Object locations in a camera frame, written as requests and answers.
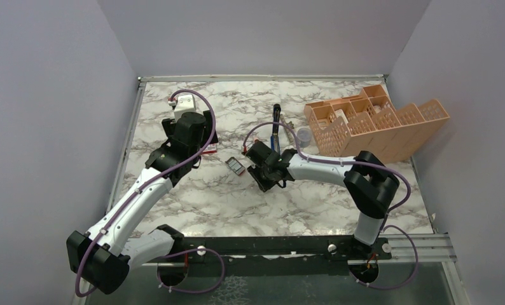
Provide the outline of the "red white staple box sleeve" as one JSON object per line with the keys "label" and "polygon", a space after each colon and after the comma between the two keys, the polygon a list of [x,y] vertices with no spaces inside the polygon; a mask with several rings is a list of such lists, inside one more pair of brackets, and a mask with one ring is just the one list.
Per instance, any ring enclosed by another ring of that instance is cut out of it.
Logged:
{"label": "red white staple box sleeve", "polygon": [[210,144],[209,146],[207,146],[202,154],[212,154],[212,153],[216,153],[218,151],[217,149],[217,144],[216,143],[213,143],[213,144]]}

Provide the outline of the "blue stapler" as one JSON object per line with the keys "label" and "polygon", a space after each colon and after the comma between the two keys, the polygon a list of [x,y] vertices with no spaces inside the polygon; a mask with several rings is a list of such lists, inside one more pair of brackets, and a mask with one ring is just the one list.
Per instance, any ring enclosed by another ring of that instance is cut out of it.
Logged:
{"label": "blue stapler", "polygon": [[279,144],[279,121],[280,121],[280,113],[281,113],[281,107],[280,104],[274,104],[273,105],[273,122],[275,123],[272,125],[272,133],[270,137],[270,146],[273,151],[280,153],[280,144]]}

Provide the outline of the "staple box tray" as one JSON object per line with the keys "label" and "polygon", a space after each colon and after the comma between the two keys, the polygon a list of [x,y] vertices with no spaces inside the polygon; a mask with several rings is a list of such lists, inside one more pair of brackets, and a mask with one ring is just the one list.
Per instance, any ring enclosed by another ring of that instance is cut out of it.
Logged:
{"label": "staple box tray", "polygon": [[225,163],[227,167],[238,176],[242,175],[246,171],[245,166],[235,157],[229,158],[225,161]]}

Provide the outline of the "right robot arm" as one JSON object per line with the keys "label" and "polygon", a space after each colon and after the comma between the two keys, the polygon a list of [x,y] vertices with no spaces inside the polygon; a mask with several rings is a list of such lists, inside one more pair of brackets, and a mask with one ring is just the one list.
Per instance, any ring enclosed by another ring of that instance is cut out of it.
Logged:
{"label": "right robot arm", "polygon": [[361,151],[354,158],[332,158],[307,155],[296,149],[278,153],[256,142],[244,155],[252,163],[247,171],[263,192],[274,186],[284,188],[287,182],[296,180],[345,187],[359,210],[350,251],[360,259],[375,251],[377,236],[400,181],[374,154]]}

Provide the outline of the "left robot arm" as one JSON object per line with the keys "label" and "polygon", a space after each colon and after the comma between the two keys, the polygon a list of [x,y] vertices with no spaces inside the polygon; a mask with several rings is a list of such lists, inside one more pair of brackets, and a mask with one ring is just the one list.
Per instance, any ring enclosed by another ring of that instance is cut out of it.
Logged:
{"label": "left robot arm", "polygon": [[185,112],[162,125],[167,140],[149,155],[124,197],[85,233],[73,231],[66,240],[78,297],[94,290],[111,294],[131,269],[159,256],[174,261],[182,255],[183,244],[165,231],[136,242],[129,238],[155,203],[198,168],[201,154],[216,140],[215,119],[212,111]]}

